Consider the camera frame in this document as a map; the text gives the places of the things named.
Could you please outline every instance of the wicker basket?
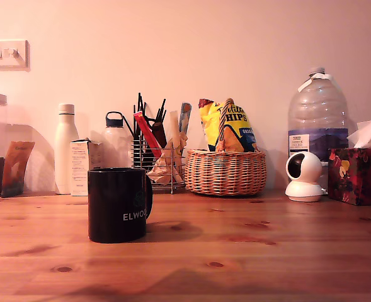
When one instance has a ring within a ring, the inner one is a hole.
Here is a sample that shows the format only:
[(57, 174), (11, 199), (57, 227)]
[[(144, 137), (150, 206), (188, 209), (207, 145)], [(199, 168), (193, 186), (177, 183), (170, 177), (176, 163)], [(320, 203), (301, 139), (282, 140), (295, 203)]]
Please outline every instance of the wicker basket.
[(264, 152), (224, 152), (225, 113), (232, 104), (228, 99), (220, 115), (219, 151), (188, 151), (186, 187), (195, 193), (235, 196), (253, 195), (266, 184)]

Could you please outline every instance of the bottle label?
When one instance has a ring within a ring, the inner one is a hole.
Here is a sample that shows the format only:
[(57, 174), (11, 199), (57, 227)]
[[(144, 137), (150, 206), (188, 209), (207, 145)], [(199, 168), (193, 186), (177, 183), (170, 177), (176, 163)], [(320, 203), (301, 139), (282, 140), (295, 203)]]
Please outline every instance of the bottle label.
[(310, 151), (310, 135), (309, 134), (295, 134), (291, 135), (289, 131), (288, 136), (288, 156), (301, 151)]
[(348, 129), (316, 128), (288, 132), (288, 155), (301, 151), (314, 153), (321, 162), (328, 162), (329, 149), (348, 148)]

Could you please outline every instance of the white security camera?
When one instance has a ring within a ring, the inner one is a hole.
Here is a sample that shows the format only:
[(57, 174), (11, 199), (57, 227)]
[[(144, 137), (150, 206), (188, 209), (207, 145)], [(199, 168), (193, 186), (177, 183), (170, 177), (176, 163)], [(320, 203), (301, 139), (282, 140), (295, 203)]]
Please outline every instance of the white security camera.
[(286, 188), (290, 200), (313, 202), (322, 195), (321, 186), (317, 183), (322, 165), (319, 158), (311, 152), (297, 152), (286, 162), (286, 173), (292, 180)]

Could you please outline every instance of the mug handle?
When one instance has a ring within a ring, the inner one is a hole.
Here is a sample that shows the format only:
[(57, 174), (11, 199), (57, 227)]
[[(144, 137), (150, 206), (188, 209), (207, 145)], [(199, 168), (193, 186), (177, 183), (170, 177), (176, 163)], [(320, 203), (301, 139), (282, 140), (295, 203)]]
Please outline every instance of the mug handle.
[(149, 176), (146, 175), (146, 219), (148, 219), (153, 205), (153, 187)]

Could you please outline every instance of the patterned tissue box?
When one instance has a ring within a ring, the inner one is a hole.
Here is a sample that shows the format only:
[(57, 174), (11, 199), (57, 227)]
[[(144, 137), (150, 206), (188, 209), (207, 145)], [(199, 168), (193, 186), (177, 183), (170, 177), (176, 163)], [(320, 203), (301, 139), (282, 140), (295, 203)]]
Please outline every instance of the patterned tissue box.
[(328, 196), (354, 205), (371, 205), (371, 148), (331, 149)]

